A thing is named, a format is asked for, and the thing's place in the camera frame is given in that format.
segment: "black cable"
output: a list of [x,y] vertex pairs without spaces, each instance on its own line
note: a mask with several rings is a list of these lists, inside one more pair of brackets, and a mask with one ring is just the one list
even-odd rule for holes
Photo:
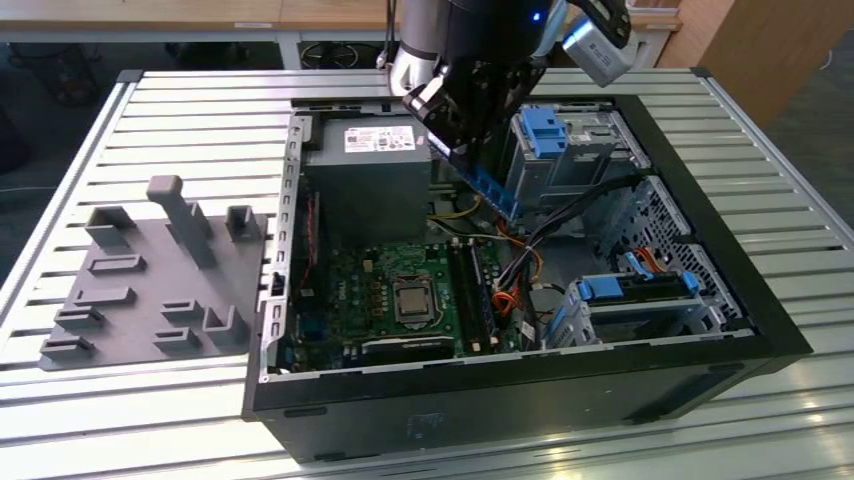
[[386,54],[386,59],[383,63],[389,63],[391,61],[391,49],[394,48],[394,43],[395,43],[397,17],[398,17],[398,0],[386,0],[386,42],[383,45],[383,53]]
[[555,285],[554,283],[543,283],[543,289],[554,290],[561,295],[566,295],[566,289],[561,285]]
[[513,284],[519,270],[529,263],[526,260],[530,258],[530,253],[534,248],[539,246],[546,237],[561,229],[561,226],[569,222],[573,218],[578,217],[590,205],[614,190],[622,188],[634,187],[646,178],[644,174],[626,175],[606,180],[599,185],[587,190],[575,200],[567,203],[563,207],[558,208],[541,225],[534,229],[534,232],[529,236],[525,249],[519,256],[510,262],[499,278],[499,289],[506,290]]
[[386,61],[389,60],[389,43],[391,41],[390,38],[390,32],[389,32],[389,24],[391,23],[391,0],[386,0],[386,38],[383,41],[383,51],[381,53],[381,57],[385,56],[386,60],[383,61],[383,64],[381,65],[379,63],[379,59],[378,59],[378,68],[383,68],[386,65]]
[[441,220],[438,218],[431,218],[430,219],[431,222],[434,222],[437,225],[439,225],[442,228],[447,229],[450,233],[453,233],[454,235],[457,235],[458,237],[471,237],[473,235],[477,237],[478,235],[489,235],[487,238],[493,238],[494,235],[490,235],[489,233],[485,234],[483,231],[481,231],[481,229],[477,229],[474,232],[466,233],[463,232],[459,228],[453,227],[447,221]]

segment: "floor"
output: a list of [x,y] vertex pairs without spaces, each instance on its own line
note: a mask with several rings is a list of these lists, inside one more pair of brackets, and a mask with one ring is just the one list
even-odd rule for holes
[[[123,69],[175,70],[182,67],[163,45],[87,46],[95,78],[106,92]],[[100,105],[63,107],[46,93],[31,73],[7,64],[0,47],[0,107],[34,148],[34,159],[0,175],[0,282],[6,279],[30,233],[50,202],[52,190],[84,139]],[[231,68],[277,68],[275,45],[250,46],[250,56]],[[786,113],[768,129],[792,162],[818,191],[854,224],[854,32],[834,49],[830,66],[817,72]],[[15,190],[20,187],[47,187]]]

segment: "aluminum slotted table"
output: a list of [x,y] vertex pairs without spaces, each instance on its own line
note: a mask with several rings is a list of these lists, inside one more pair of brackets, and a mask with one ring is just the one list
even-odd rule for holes
[[146,184],[176,174],[206,212],[249,204],[273,223],[290,100],[389,95],[373,71],[122,79],[0,291],[0,477],[853,474],[854,235],[717,82],[688,70],[630,73],[605,90],[581,71],[555,70],[537,93],[641,96],[816,349],[777,375],[676,421],[301,466],[266,428],[239,418],[246,356],[39,370],[94,206],[122,204],[134,218],[163,215],[143,201]]

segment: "wire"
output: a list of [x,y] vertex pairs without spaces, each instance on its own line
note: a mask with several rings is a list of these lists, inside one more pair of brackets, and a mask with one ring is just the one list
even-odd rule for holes
[[481,208],[481,203],[482,203],[482,198],[481,198],[481,195],[478,195],[475,197],[475,204],[469,210],[463,210],[462,212],[457,212],[457,213],[443,213],[441,215],[429,215],[427,218],[431,220],[437,220],[437,219],[454,220],[457,218],[465,218],[469,215],[473,215],[478,211],[478,209]]
[[566,222],[585,213],[587,207],[593,205],[599,197],[614,190],[634,187],[636,185],[638,185],[638,183],[641,183],[645,177],[646,176],[644,174],[634,174],[613,178],[593,187],[575,200],[573,200],[563,207],[551,212],[549,217],[546,217],[543,223],[541,223],[541,225],[534,229],[534,232],[529,236],[525,243],[525,250],[510,262],[510,264],[505,268],[505,271],[499,275],[497,282],[499,290],[507,289],[507,286],[510,285],[513,279],[526,265],[529,255],[531,254],[531,252],[534,252],[534,249],[539,246],[546,237],[557,232]]
[[653,255],[653,252],[650,251],[650,249],[648,247],[636,248],[634,249],[634,253],[641,258],[644,258],[644,261],[649,265],[650,270],[653,270],[653,273],[665,273],[666,272],[666,270],[661,267],[661,265],[656,261],[656,256]]
[[[525,248],[525,242],[515,237],[511,237],[505,229],[505,222],[501,220],[498,222],[498,233],[502,237],[513,242],[519,248]],[[546,261],[543,260],[542,255],[537,250],[531,250],[534,253],[534,258],[537,259],[537,273],[534,273],[534,278],[531,279],[531,283],[537,283],[539,281],[539,277],[543,274],[543,267],[546,265]]]
[[505,300],[510,305],[513,305],[514,308],[519,308],[519,300],[517,300],[517,297],[514,297],[510,293],[507,293],[507,292],[495,292],[495,294],[493,295],[493,304],[499,309],[503,310],[507,307],[507,304],[499,305],[501,304],[499,300]]
[[430,218],[430,221],[437,224],[437,226],[453,237],[470,237],[470,238],[489,238],[490,240],[499,240],[502,242],[507,242],[509,239],[505,237],[499,237],[498,235],[487,235],[485,233],[466,233],[457,230],[447,223],[445,223],[438,218]]
[[398,19],[398,0],[386,0],[386,41],[383,51],[377,58],[377,68],[383,69],[391,63],[391,49],[395,43],[395,22]]
[[[461,206],[459,206],[459,197],[455,196],[451,199],[451,206],[454,207],[454,213],[459,213],[459,212],[462,212],[465,210],[465,208],[461,208]],[[471,231],[473,232],[490,233],[490,232],[481,232],[481,227],[474,222],[471,216],[470,217],[463,217],[463,218],[461,218],[461,220],[469,224],[469,226],[471,227]]]
[[18,187],[18,188],[6,188],[0,190],[0,193],[8,192],[28,192],[31,190],[56,190],[58,187]]

